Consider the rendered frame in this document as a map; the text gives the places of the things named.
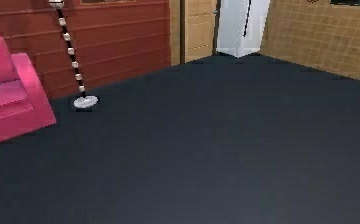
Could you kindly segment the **tan wooden room door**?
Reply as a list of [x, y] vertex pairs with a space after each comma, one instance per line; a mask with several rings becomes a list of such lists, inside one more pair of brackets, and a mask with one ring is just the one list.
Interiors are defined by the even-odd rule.
[[211, 56], [217, 0], [181, 0], [181, 56], [184, 63]]

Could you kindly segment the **black and white floor lamp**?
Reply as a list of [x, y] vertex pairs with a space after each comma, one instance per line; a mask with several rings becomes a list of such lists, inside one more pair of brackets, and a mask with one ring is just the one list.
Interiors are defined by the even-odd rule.
[[73, 106], [77, 109], [89, 109], [94, 107], [98, 103], [98, 97], [87, 95], [84, 85], [83, 75], [79, 69], [79, 63], [76, 60], [75, 48], [71, 42], [71, 35], [67, 28], [67, 22], [63, 14], [63, 8], [65, 6], [64, 0], [48, 0], [49, 5], [56, 11], [58, 18], [58, 24], [62, 31], [62, 38], [67, 46], [67, 53], [71, 60], [71, 66], [75, 72], [74, 77], [78, 84], [79, 96], [73, 100]]

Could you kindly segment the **dark window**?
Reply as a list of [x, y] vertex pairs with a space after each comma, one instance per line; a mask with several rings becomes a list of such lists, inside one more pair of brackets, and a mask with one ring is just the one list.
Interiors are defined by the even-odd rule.
[[360, 6], [360, 0], [330, 0], [330, 4]]

